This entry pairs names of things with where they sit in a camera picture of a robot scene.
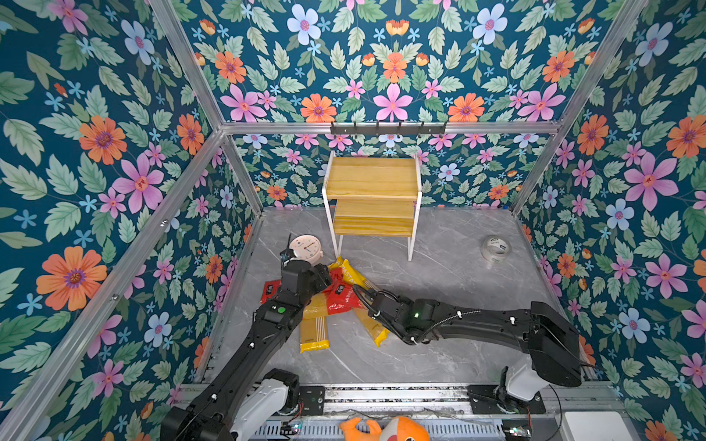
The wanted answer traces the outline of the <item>red spaghetti bag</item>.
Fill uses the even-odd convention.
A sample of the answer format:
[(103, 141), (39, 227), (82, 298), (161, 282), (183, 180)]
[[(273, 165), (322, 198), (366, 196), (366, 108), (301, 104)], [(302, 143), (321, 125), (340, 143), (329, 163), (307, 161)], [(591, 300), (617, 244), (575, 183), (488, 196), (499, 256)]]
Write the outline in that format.
[(260, 303), (264, 304), (272, 298), (276, 297), (280, 287), (280, 280), (267, 281), (263, 287)]
[(353, 286), (344, 280), (343, 270), (329, 270), (331, 285), (323, 291), (328, 315), (362, 309), (363, 305), (353, 290)]

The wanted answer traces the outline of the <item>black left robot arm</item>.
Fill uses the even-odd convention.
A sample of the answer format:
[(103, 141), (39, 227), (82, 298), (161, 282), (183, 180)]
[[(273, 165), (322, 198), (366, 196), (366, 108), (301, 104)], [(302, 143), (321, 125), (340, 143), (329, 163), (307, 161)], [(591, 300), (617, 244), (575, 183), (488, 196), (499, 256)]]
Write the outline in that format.
[(185, 409), (172, 408), (161, 423), (163, 440), (248, 440), (275, 413), (298, 405), (298, 377), (257, 376), (303, 321), (314, 295), (332, 284), (328, 267), (281, 253), (281, 286), (254, 313), (250, 331), (220, 374)]

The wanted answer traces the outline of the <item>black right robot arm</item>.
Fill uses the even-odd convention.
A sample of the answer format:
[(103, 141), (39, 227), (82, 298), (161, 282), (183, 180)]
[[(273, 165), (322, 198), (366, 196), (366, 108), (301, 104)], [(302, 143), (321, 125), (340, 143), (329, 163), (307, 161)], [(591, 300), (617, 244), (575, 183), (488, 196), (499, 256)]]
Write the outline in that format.
[(533, 301), (527, 309), (496, 311), (412, 300), (360, 285), (353, 290), (369, 317), (408, 345), (468, 339), (520, 351), (523, 358), (503, 369), (489, 399), (504, 409), (528, 405), (549, 386), (583, 384), (585, 363), (577, 329), (547, 303)]

